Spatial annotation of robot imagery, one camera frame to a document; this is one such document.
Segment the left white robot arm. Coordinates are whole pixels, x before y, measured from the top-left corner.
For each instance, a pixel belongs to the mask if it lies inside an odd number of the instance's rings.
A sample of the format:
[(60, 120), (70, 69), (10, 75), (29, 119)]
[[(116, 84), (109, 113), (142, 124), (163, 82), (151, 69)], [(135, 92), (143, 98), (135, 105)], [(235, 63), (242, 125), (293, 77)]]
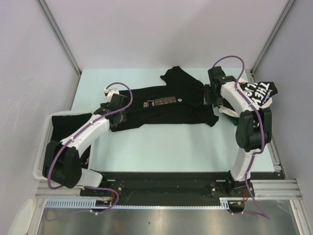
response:
[(91, 187), (99, 196), (107, 192), (108, 183), (102, 174), (83, 168), (82, 158), (102, 134), (126, 120), (125, 110), (131, 102), (131, 97), (110, 92), (108, 101), (93, 113), (56, 116), (62, 124), (73, 123), (74, 128), (68, 136), (51, 140), (46, 146), (42, 175), (50, 188), (55, 182), (59, 187)]

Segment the black graphic t shirt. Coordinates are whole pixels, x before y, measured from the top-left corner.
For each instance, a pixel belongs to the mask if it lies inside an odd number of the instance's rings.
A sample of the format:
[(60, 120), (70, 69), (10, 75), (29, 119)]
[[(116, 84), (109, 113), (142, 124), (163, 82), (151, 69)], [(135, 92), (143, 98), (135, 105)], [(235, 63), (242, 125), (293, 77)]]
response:
[(133, 101), (126, 110), (126, 121), (113, 132), (136, 129), (145, 124), (207, 124), (219, 118), (204, 102), (204, 84), (175, 66), (160, 77), (166, 84), (133, 89)]

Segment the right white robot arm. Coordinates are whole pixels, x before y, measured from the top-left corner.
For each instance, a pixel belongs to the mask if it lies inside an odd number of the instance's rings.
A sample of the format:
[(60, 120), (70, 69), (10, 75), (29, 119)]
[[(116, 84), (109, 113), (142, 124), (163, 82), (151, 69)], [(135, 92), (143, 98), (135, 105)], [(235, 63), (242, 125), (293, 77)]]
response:
[(230, 196), (238, 196), (243, 184), (250, 178), (256, 155), (263, 153), (265, 145), (271, 141), (270, 108), (261, 108), (241, 89), (233, 76), (227, 76), (221, 67), (208, 70), (210, 84), (204, 86), (204, 100), (214, 107), (222, 107), (227, 101), (239, 116), (235, 138), (239, 146), (238, 154), (230, 170), (232, 180), (225, 184)]

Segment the white plastic laundry basket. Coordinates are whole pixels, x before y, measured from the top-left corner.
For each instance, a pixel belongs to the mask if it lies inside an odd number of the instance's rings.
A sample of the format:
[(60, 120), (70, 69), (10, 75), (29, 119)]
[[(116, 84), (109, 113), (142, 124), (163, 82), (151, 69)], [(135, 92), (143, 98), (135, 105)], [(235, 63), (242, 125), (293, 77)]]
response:
[(43, 130), (43, 134), (40, 140), (39, 149), (37, 152), (37, 156), (36, 156), (36, 160), (35, 160), (34, 168), (33, 168), (33, 176), (35, 179), (46, 181), (46, 177), (43, 176), (42, 170), (44, 167), (46, 146), (50, 142), (52, 135), (53, 135), (54, 125), (52, 122), (52, 117), (54, 116), (77, 116), (77, 115), (84, 115), (84, 114), (89, 114), (89, 113), (84, 112), (84, 111), (60, 111), (60, 112), (55, 112), (55, 113), (50, 114), (45, 119), (44, 130)]

